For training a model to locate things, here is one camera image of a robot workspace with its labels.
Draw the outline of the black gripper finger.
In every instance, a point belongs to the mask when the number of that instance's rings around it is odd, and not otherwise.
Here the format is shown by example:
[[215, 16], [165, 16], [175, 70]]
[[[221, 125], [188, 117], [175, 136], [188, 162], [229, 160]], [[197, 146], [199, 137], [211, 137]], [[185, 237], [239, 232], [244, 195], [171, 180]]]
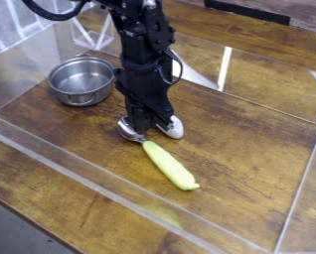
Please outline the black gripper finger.
[[133, 109], [133, 126], [140, 134], [145, 134], [156, 126], [168, 131], [173, 128], [173, 121], [167, 117], [161, 117], [150, 108], [136, 107]]
[[125, 106], [130, 123], [136, 123], [136, 107], [129, 96], [125, 96]]

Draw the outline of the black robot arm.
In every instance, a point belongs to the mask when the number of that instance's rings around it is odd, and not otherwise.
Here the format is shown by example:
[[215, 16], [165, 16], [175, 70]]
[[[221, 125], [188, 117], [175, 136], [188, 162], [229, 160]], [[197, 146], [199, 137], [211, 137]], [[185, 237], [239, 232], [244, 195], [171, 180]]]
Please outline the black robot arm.
[[168, 90], [176, 83], [171, 51], [176, 30], [164, 14], [163, 0], [96, 1], [109, 9], [121, 38], [116, 88], [125, 96], [130, 126], [144, 135], [157, 124], [164, 128], [172, 124]]

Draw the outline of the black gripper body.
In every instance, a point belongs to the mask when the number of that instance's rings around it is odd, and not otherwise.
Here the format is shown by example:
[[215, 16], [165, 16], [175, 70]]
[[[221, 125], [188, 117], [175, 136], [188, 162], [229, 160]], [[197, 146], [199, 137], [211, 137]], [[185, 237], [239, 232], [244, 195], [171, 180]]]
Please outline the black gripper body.
[[160, 58], [152, 63], [121, 59], [122, 68], [114, 70], [116, 88], [132, 98], [134, 107], [148, 107], [160, 116], [172, 116], [175, 109], [168, 91], [173, 85], [173, 61]]

